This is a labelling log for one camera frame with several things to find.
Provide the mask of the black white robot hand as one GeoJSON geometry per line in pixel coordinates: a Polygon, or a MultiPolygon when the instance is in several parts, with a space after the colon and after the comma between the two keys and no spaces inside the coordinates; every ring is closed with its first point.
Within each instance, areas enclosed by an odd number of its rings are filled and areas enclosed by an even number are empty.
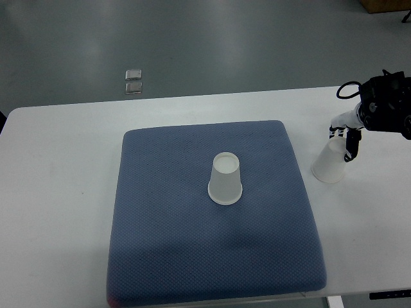
{"type": "Polygon", "coordinates": [[[351,162],[357,157],[363,128],[357,110],[348,111],[332,118],[329,127],[329,138],[345,135],[345,162],[351,162]]]}

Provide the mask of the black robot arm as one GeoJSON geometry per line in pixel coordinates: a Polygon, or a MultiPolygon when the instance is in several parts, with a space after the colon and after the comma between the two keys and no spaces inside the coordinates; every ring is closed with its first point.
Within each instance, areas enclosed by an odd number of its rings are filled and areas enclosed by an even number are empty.
{"type": "Polygon", "coordinates": [[[369,131],[400,133],[410,139],[410,78],[403,71],[371,78],[359,86],[358,113],[369,131]]]}

